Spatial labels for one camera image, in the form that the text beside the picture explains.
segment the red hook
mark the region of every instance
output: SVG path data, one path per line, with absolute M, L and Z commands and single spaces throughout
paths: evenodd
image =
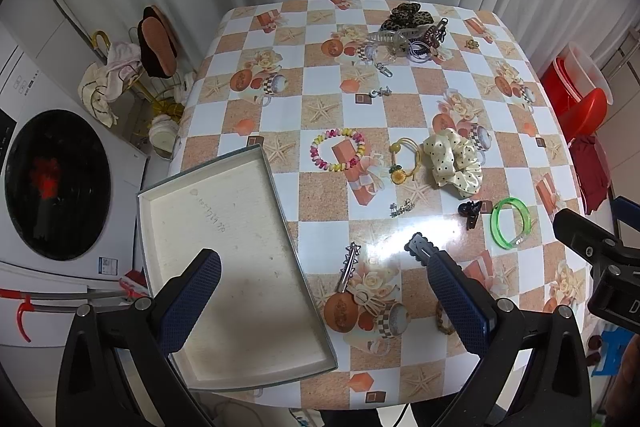
M 29 295 L 25 295 L 24 302 L 20 303 L 18 306 L 18 312 L 16 314 L 16 321 L 18 322 L 18 329 L 20 330 L 20 334 L 22 337 L 28 342 L 31 342 L 31 339 L 27 336 L 27 333 L 24 331 L 24 327 L 22 327 L 22 314 L 24 312 L 33 312 L 35 308 L 33 304 L 31 304 L 31 297 Z

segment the blue object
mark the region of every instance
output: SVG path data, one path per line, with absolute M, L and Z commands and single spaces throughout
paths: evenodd
M 640 205 L 635 201 L 618 196 L 611 204 L 611 212 L 616 219 L 640 232 Z
M 427 277 L 466 350 L 484 357 L 489 349 L 489 324 L 484 314 L 438 255 L 430 257 Z
M 207 259 L 162 316 L 158 345 L 165 357 L 182 348 L 213 290 L 218 286 L 221 274 L 220 256 L 209 250 Z
M 620 327 L 611 331 L 603 331 L 602 356 L 604 357 L 604 365 L 599 371 L 594 369 L 591 376 L 604 375 L 606 377 L 612 377 L 613 375 L 617 375 L 620 370 L 622 355 L 633 336 L 634 334 L 631 331 Z

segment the green bangle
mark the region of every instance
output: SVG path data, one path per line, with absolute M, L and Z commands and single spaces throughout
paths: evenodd
M 504 204 L 510 204 L 522 216 L 522 232 L 520 232 L 518 236 L 513 239 L 513 241 L 507 241 L 504 237 L 502 237 L 500 226 L 498 225 L 498 214 L 500 214 L 500 209 Z M 529 214 L 527 205 L 522 203 L 522 201 L 517 198 L 506 198 L 502 201 L 499 201 L 494 206 L 494 211 L 491 213 L 491 235 L 500 248 L 511 250 L 518 243 L 524 241 L 524 238 L 527 237 L 529 233 L 531 233 L 531 215 Z

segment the beaded bracelet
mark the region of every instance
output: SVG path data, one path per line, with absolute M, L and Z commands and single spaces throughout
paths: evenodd
M 400 152 L 400 146 L 404 145 L 411 149 L 415 154 L 415 167 L 411 172 L 405 172 L 401 166 L 396 164 L 396 153 Z M 389 169 L 389 174 L 391 174 L 391 181 L 393 181 L 396 185 L 402 185 L 410 176 L 414 177 L 415 173 L 420 169 L 420 146 L 410 138 L 401 138 L 397 142 L 392 143 L 391 147 L 389 147 L 391 151 L 391 168 Z
M 334 136 L 348 136 L 351 139 L 353 139 L 353 141 L 356 142 L 358 146 L 358 149 L 356 150 L 356 155 L 353 158 L 351 158 L 347 163 L 326 162 L 320 157 L 320 154 L 318 153 L 318 146 L 320 145 L 320 142 L 328 138 L 332 138 Z M 365 148 L 364 136 L 360 134 L 358 131 L 354 129 L 348 129 L 346 127 L 330 129 L 328 131 L 324 131 L 324 134 L 319 134 L 316 137 L 316 139 L 313 140 L 313 142 L 311 143 L 311 149 L 310 149 L 311 161 L 315 163 L 319 169 L 322 169 L 324 171 L 331 171 L 331 172 L 346 171 L 348 169 L 351 169 L 352 167 L 355 167 L 358 164 L 358 162 L 360 161 L 360 158 L 364 156 L 364 148 Z

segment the table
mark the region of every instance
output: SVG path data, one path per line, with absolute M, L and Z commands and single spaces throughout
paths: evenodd
M 374 324 L 376 309 L 360 307 L 353 330 L 328 328 L 336 371 L 229 396 L 280 407 L 361 409 L 457 392 L 478 357 L 466 352 L 457 334 L 436 327 L 426 269 L 403 250 L 417 231 L 476 274 L 494 296 L 534 311 L 569 304 L 582 330 L 590 278 L 584 261 L 555 240 L 550 220 L 564 206 L 582 213 L 580 192 L 536 73 L 491 12 L 427 3 L 421 9 L 436 22 L 449 20 L 446 60 L 415 64 L 399 58 L 389 66 L 391 78 L 354 64 L 353 47 L 400 2 L 290 0 L 239 7 L 224 16 L 200 67 L 170 173 L 262 142 L 318 307 L 334 292 L 344 248 L 356 241 L 362 250 L 351 284 L 383 305 L 396 304 L 401 317 L 395 336 L 385 337 Z M 331 39 L 342 44 L 341 54 L 323 47 Z M 236 74 L 242 70 L 249 72 Z M 385 86 L 390 96 L 356 103 L 356 93 Z M 481 190 L 473 199 L 495 203 L 513 196 L 528 206 L 532 233 L 517 249 L 494 243 L 489 214 L 467 231 L 466 219 L 457 214 L 459 195 L 437 188 L 430 168 L 422 167 L 415 180 L 391 183 L 390 143 L 400 137 L 421 143 L 443 121 L 475 133 L 486 149 Z M 357 129 L 366 138 L 366 172 L 355 184 L 344 172 L 319 170 L 310 159 L 313 139 L 335 127 Z M 334 143 L 328 142 L 321 144 L 321 156 L 335 161 Z M 403 148 L 398 162 L 412 161 Z M 392 219 L 390 204 L 406 199 L 414 210 Z M 518 219 L 511 210 L 501 212 L 505 236 L 516 235 Z M 516 368 L 526 361 L 521 353 Z

